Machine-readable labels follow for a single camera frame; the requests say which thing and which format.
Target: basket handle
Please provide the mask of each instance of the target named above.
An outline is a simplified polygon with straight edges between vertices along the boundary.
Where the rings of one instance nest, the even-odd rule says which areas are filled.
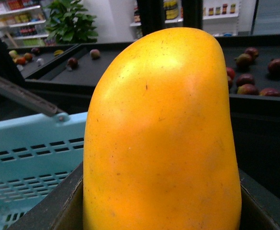
[[[65,113],[56,105],[2,77],[0,77],[0,95],[47,116]]]

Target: mango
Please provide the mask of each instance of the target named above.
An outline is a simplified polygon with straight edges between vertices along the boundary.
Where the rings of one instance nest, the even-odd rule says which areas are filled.
[[[85,128],[84,230],[238,230],[241,187],[224,55],[160,30],[106,69]]]

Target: grocery store shelf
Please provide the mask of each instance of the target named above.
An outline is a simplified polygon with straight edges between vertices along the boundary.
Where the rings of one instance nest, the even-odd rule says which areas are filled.
[[[203,16],[202,20],[203,21],[207,21],[207,20],[222,20],[225,18],[228,19],[235,19],[238,18],[239,14],[238,13],[228,13],[228,14],[220,14],[220,15],[212,15],[212,16]],[[183,22],[183,18],[175,18],[175,19],[171,19],[171,20],[165,20],[166,24],[169,23],[180,23]],[[140,26],[141,23],[131,23],[130,26]]]
[[[0,31],[7,30],[7,29],[9,29],[9,26],[8,26],[8,25],[7,25],[7,26],[1,26],[1,27],[0,27]]]
[[[220,15],[212,15],[212,16],[203,16],[203,20],[217,20],[217,19],[224,19],[224,18],[238,18],[239,13],[227,13],[227,14],[220,14]]]
[[[180,23],[180,22],[183,22],[183,18],[175,18],[175,19],[171,19],[171,20],[165,20],[166,24],[169,24],[169,23]]]
[[[24,40],[24,39],[32,39],[32,38],[44,38],[48,37],[48,34],[37,34],[37,35],[31,35],[31,36],[20,36],[20,37],[14,37],[14,40]]]
[[[28,26],[28,25],[38,25],[38,24],[44,24],[45,22],[46,22],[46,20],[40,20],[40,21],[36,21],[36,22],[13,24],[13,25],[9,25],[9,27],[15,28],[15,27],[21,27],[21,26]]]
[[[26,12],[26,11],[32,11],[32,10],[36,10],[36,9],[39,9],[39,8],[41,8],[40,5],[32,6],[32,7],[26,7],[26,8],[22,8],[22,9],[19,9],[19,10],[13,10],[13,11],[5,12],[5,13],[0,13],[0,16],[6,16],[6,15],[21,13],[21,12]]]
[[[171,19],[171,20],[165,20],[165,23],[179,23],[182,22],[183,19],[182,18],[175,18],[175,19]],[[130,26],[140,26],[141,23],[131,23]]]
[[[130,26],[140,26],[141,23],[131,23]]]

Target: blue plastic basket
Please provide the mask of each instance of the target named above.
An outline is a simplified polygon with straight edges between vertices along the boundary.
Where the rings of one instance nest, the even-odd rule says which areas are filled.
[[[45,198],[83,160],[87,113],[0,121],[0,230]]]

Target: potted plant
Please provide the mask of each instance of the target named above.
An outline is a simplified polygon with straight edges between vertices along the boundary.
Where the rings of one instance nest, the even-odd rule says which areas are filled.
[[[88,11],[81,0],[54,0],[46,6],[50,16],[46,21],[47,39],[56,39],[58,44],[94,43],[98,34],[92,26],[96,16],[84,14]]]

